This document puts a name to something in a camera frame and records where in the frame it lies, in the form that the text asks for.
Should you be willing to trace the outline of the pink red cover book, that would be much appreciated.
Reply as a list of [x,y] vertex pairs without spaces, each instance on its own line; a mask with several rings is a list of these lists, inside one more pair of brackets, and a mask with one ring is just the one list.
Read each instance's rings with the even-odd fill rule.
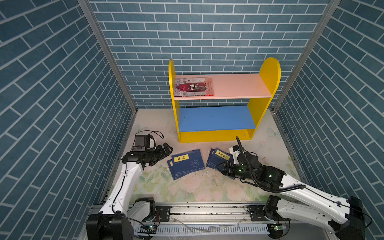
[[176,78],[175,97],[214,96],[211,78]]

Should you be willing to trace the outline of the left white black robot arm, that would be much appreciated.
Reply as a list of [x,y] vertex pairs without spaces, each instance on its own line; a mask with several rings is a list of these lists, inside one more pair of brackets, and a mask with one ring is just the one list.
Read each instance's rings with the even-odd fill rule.
[[171,155],[173,148],[167,143],[146,150],[133,147],[122,157],[122,169],[112,193],[97,214],[89,215],[86,221],[89,240],[132,240],[136,230],[144,230],[151,239],[153,230],[143,221],[156,217],[153,198],[139,198],[129,208],[134,188],[146,165],[154,166]]

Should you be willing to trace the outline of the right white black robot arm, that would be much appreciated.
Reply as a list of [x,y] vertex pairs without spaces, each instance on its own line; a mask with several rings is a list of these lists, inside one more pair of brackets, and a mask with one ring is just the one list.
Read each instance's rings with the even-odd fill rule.
[[334,234],[339,240],[365,239],[366,214],[356,197],[337,197],[295,179],[273,166],[262,165],[254,153],[237,149],[233,161],[217,169],[243,184],[271,193],[263,207],[269,221],[289,223],[299,220]]

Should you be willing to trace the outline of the navy book paw print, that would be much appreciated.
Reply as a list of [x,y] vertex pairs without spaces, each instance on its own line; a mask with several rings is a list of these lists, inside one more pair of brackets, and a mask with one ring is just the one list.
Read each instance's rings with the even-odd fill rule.
[[173,161],[176,180],[190,173],[205,169],[200,150],[173,155],[171,160]]

